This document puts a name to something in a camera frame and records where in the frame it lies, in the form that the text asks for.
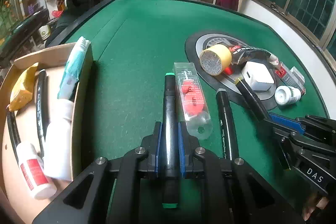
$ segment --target clear plastic box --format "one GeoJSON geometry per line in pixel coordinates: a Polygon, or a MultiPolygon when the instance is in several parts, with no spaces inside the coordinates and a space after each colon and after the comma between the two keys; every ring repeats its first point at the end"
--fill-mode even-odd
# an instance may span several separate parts
{"type": "Polygon", "coordinates": [[[194,63],[174,63],[180,107],[190,135],[209,138],[212,122],[194,63]]]}

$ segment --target red label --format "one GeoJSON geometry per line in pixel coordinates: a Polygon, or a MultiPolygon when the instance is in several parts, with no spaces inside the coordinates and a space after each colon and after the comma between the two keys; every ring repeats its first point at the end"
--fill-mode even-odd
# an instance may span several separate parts
{"type": "Polygon", "coordinates": [[[36,186],[48,183],[47,178],[43,174],[41,166],[37,159],[27,160],[28,167],[30,169],[31,175],[36,183],[36,186]]]}
{"type": "Polygon", "coordinates": [[[280,78],[282,78],[287,72],[286,72],[286,70],[284,70],[283,67],[281,67],[280,70],[276,70],[275,73],[276,73],[280,78]]]}
{"type": "Polygon", "coordinates": [[[25,180],[26,180],[26,182],[27,182],[27,184],[28,184],[29,189],[30,189],[30,190],[33,190],[33,189],[34,189],[34,186],[33,186],[33,184],[31,183],[31,181],[30,181],[30,179],[29,179],[29,177],[28,177],[28,175],[27,175],[25,166],[24,166],[23,164],[21,164],[20,167],[21,167],[21,171],[22,171],[22,173],[23,173],[23,176],[25,177],[25,180]]]}

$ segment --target black marker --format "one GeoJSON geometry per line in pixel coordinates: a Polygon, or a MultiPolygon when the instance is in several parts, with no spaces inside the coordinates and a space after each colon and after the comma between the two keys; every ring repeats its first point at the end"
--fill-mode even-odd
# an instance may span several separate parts
{"type": "Polygon", "coordinates": [[[36,125],[41,149],[41,158],[44,157],[45,135],[49,124],[46,81],[47,73],[43,69],[39,73],[36,91],[36,125]]]}
{"type": "Polygon", "coordinates": [[[244,79],[238,78],[235,82],[235,85],[245,98],[247,105],[251,108],[253,114],[256,116],[258,121],[262,121],[263,119],[267,119],[269,121],[272,120],[265,106],[260,101],[259,97],[244,79]]]}
{"type": "Polygon", "coordinates": [[[220,130],[223,141],[223,155],[228,160],[239,157],[238,142],[230,102],[225,89],[218,89],[216,92],[220,130]]]}
{"type": "Polygon", "coordinates": [[[173,73],[167,73],[165,76],[159,158],[162,160],[159,163],[161,164],[159,177],[164,181],[162,206],[176,208],[179,200],[178,186],[181,172],[176,114],[176,79],[173,73]]]}

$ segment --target small white container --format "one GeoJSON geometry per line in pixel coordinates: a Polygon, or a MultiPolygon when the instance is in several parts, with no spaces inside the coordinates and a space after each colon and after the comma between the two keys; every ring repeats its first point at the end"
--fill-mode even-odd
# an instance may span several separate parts
{"type": "Polygon", "coordinates": [[[301,99],[301,92],[292,86],[281,85],[276,89],[274,97],[278,105],[290,105],[301,99]]]}
{"type": "Polygon", "coordinates": [[[30,194],[35,199],[51,198],[57,191],[53,181],[44,175],[43,162],[35,147],[28,142],[21,142],[16,147],[19,168],[25,178],[30,194]]]}
{"type": "Polygon", "coordinates": [[[266,91],[274,84],[274,80],[264,64],[247,61],[241,73],[252,90],[266,91]]]}
{"type": "Polygon", "coordinates": [[[58,99],[45,137],[44,173],[55,179],[71,181],[71,121],[74,103],[58,99]]]}

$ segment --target green felt table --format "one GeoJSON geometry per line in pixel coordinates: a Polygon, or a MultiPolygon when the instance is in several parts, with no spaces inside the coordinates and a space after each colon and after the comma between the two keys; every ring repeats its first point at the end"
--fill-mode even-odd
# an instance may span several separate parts
{"type": "MultiPolygon", "coordinates": [[[[88,85],[82,130],[82,165],[98,156],[114,159],[140,145],[155,121],[162,120],[164,76],[174,62],[188,62],[185,40],[195,32],[215,29],[238,35],[251,46],[279,57],[306,78],[306,95],[294,105],[273,112],[286,117],[326,116],[318,92],[298,58],[268,26],[215,6],[178,0],[114,0],[77,28],[67,42],[80,36],[92,41],[94,64],[88,85]]],[[[213,121],[213,133],[201,146],[222,157],[215,90],[201,80],[213,121]]],[[[309,185],[294,171],[283,171],[273,148],[256,131],[248,109],[231,102],[239,152],[287,201],[300,210],[309,185]]],[[[183,181],[179,210],[196,218],[199,193],[183,181]]]]}

